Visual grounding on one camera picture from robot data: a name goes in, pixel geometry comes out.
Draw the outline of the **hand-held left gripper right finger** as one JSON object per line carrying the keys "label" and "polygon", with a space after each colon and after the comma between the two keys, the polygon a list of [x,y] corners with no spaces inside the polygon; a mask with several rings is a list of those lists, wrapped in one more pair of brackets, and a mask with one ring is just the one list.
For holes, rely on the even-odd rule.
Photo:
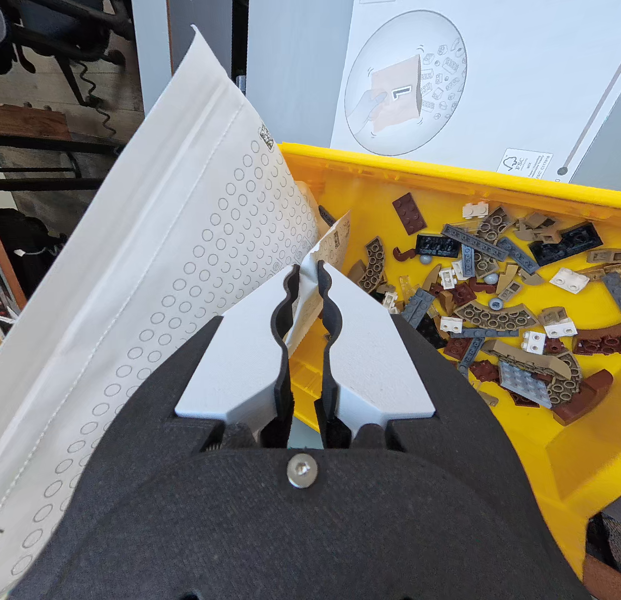
{"label": "hand-held left gripper right finger", "polygon": [[389,311],[322,260],[317,279],[330,335],[315,402],[323,446],[347,448],[365,425],[432,417],[435,406]]}

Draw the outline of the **yellow plastic bin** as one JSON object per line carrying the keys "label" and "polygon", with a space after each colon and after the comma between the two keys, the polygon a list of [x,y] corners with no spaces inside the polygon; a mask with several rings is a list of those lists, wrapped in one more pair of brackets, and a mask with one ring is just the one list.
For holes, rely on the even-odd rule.
{"label": "yellow plastic bin", "polygon": [[[424,265],[418,256],[398,262],[393,249],[407,252],[419,235],[440,235],[445,224],[463,221],[462,208],[483,201],[490,211],[502,206],[512,217],[547,213],[564,228],[592,222],[604,248],[620,247],[620,192],[583,185],[517,178],[500,173],[341,150],[282,144],[280,150],[296,181],[303,181],[318,204],[334,217],[351,212],[343,273],[368,262],[366,245],[379,238],[384,278],[406,302],[437,266],[450,268],[459,257]],[[529,286],[510,305],[524,304],[535,316],[542,309],[564,307],[587,345],[603,352],[574,352],[578,343],[565,337],[583,378],[601,370],[612,375],[609,390],[596,407],[563,426],[551,410],[517,406],[498,385],[470,382],[499,401],[492,412],[500,421],[527,472],[539,508],[573,569],[583,577],[587,522],[620,497],[620,308],[601,281],[578,294],[549,282],[561,267],[586,268],[586,254],[548,265],[543,283]]]}

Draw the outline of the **small white paper bag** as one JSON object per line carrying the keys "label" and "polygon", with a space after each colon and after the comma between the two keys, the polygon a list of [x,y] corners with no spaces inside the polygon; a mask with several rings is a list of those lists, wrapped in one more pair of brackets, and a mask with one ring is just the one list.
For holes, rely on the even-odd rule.
{"label": "small white paper bag", "polygon": [[304,257],[299,270],[299,296],[293,309],[292,328],[285,341],[289,356],[300,345],[311,325],[322,311],[323,300],[319,293],[318,262],[330,264],[341,270],[351,229],[351,211],[347,211]]}

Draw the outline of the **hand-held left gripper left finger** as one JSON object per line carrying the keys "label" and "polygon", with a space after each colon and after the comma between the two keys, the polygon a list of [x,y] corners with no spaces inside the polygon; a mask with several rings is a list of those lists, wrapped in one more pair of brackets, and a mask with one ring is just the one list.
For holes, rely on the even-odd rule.
{"label": "hand-held left gripper left finger", "polygon": [[262,447],[286,447],[294,400],[284,343],[299,294],[299,265],[286,266],[218,318],[175,413],[244,424]]}

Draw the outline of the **pile of toy bricks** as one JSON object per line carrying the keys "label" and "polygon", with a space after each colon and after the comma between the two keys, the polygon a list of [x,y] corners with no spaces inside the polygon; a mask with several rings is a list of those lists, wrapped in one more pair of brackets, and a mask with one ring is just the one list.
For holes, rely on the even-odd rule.
{"label": "pile of toy bricks", "polygon": [[[592,222],[562,227],[547,213],[512,217],[502,206],[490,211],[486,202],[469,202],[462,208],[463,221],[445,224],[440,235],[419,235],[415,247],[394,258],[405,262],[418,256],[430,264],[435,257],[458,256],[450,268],[433,269],[425,287],[415,290],[406,302],[388,293],[385,302],[410,316],[420,289],[431,300],[430,332],[422,334],[439,347],[465,376],[500,386],[499,361],[532,373],[547,384],[554,418],[567,426],[594,409],[609,393],[612,375],[601,370],[583,378],[578,361],[562,340],[578,343],[576,355],[603,352],[595,334],[590,347],[585,331],[579,331],[564,307],[542,309],[535,316],[522,303],[510,305],[526,285],[543,283],[539,272],[548,265],[586,254],[587,266],[578,271],[561,267],[549,280],[555,288],[578,294],[589,282],[601,281],[620,308],[620,247],[604,248]],[[363,289],[376,295],[386,291],[384,251],[377,237],[367,243],[366,272],[360,275]],[[506,390],[516,405],[544,408]]]}

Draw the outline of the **black office chair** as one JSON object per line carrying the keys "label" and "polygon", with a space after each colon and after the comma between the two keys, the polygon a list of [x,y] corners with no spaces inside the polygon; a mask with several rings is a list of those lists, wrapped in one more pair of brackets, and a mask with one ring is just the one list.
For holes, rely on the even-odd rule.
{"label": "black office chair", "polygon": [[109,48],[111,34],[135,39],[131,0],[1,0],[1,73],[14,61],[35,73],[24,56],[28,47],[54,57],[78,102],[90,106],[70,65],[103,60],[125,67],[122,53]]}

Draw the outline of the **light grey square plate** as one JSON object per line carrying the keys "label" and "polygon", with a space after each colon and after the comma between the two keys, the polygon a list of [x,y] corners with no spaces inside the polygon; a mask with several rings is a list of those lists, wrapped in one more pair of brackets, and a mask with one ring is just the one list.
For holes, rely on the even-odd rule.
{"label": "light grey square plate", "polygon": [[552,408],[547,384],[544,381],[534,378],[531,372],[505,361],[499,361],[498,368],[501,387],[544,408]]}

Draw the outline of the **large white paper bag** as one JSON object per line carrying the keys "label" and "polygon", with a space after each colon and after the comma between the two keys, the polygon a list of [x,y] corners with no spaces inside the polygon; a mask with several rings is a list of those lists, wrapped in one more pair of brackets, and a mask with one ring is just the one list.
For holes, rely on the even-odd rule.
{"label": "large white paper bag", "polygon": [[1,598],[138,387],[320,239],[312,194],[195,35],[1,344]]}

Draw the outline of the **white instruction booklet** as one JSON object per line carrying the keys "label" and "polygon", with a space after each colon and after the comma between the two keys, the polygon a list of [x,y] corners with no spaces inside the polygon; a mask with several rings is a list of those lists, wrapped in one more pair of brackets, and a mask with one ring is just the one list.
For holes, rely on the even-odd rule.
{"label": "white instruction booklet", "polygon": [[569,183],[620,99],[620,0],[354,0],[331,148]]}

